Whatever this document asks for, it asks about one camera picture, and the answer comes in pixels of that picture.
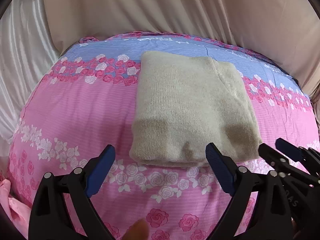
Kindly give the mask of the person's left hand fingertip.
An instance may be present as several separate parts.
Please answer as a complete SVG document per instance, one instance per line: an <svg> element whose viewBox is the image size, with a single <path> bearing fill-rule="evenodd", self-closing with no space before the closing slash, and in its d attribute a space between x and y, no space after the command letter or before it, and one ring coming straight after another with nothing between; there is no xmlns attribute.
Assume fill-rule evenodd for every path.
<svg viewBox="0 0 320 240"><path fill-rule="evenodd" d="M122 240L148 240L150 234L149 225L144 219L136 221L130 226L122 237Z"/></svg>

